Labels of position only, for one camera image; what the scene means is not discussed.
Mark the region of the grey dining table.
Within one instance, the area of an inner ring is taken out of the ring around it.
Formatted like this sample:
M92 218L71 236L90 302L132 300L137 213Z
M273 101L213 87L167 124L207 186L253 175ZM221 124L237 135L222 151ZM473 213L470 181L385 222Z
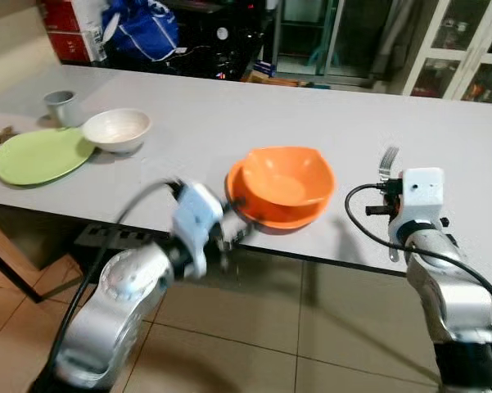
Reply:
M0 129L39 129L43 97L58 90L74 91L86 115L142 110L152 129L133 155L99 155L46 186L0 181L0 206L111 224L149 183L185 178L223 193L250 150L313 147L336 177L327 209L299 231L257 233L246 248L403 276L405 265L359 232L343 205L351 188L379 179L381 154L396 146L396 169L444 170L449 232L492 283L492 104L59 65L0 94Z

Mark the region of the sliding glass door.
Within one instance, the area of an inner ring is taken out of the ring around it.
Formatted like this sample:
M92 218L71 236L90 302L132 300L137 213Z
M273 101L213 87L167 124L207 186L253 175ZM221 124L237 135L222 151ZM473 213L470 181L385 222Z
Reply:
M393 22L413 0L280 0L272 65L276 75L362 86Z

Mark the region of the red storage boxes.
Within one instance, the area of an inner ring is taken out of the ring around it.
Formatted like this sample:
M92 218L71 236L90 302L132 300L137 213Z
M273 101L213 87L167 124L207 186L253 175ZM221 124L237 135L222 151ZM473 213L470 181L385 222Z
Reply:
M108 0L37 0L52 49L63 63L103 66L102 12Z

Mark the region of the green plate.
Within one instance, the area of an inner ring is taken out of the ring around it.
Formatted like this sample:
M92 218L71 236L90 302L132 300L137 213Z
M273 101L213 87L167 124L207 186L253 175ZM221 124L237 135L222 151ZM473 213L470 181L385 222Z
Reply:
M0 147L0 180L10 186L39 186L81 167L95 149L79 128L23 133Z

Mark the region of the metal fork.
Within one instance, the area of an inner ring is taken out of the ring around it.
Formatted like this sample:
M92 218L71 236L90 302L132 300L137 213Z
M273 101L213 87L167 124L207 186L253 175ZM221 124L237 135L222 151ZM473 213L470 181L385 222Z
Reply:
M388 146L383 155L381 155L381 160L379 162L379 176L381 183L388 181L392 177L393 161L398 156L399 147Z

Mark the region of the black cluttered desk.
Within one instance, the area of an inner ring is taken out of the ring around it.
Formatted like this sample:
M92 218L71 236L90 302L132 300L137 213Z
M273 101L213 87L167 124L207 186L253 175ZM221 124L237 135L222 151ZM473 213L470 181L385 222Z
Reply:
M111 68L202 79L238 81L255 60L279 0L159 0L174 12L177 52L160 62L122 55L110 45Z

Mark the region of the white ceramic bowl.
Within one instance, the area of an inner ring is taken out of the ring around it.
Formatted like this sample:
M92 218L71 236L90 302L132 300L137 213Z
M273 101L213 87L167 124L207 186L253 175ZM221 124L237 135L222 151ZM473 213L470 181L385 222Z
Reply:
M126 155L143 146L152 125L144 111L119 108L89 117L80 128L84 137L101 150Z

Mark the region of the orange plastic bowl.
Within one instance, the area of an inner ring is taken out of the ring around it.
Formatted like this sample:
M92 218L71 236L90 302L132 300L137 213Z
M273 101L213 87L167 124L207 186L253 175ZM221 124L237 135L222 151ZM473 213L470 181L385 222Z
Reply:
M282 207L319 205L336 188L332 167L313 147L258 147L241 161L241 178L256 197Z
M314 222L327 207L328 199L321 200L317 205L302 207L276 206L271 202L261 200L243 183L241 168L241 161L232 165L224 180L224 191L227 192L238 213L249 220L268 226L268 228L295 231L295 229L303 228Z

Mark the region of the grey cup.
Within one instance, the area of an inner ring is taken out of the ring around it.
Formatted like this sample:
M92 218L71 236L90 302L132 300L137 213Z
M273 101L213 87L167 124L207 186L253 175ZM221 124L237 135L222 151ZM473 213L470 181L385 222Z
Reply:
M73 128L82 124L74 91L52 91L43 98L43 102L47 106L48 117L58 127Z

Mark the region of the white glass-door cabinet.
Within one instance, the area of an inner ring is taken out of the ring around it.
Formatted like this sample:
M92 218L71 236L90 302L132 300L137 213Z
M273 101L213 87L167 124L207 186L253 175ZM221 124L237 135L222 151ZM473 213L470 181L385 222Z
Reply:
M492 0L418 0L392 93L492 104Z

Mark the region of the blue bag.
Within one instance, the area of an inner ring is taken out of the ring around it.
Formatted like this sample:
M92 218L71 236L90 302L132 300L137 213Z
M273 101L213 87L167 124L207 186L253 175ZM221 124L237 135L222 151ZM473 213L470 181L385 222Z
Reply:
M101 43L140 61L160 62L179 46L175 14L159 0L108 0Z

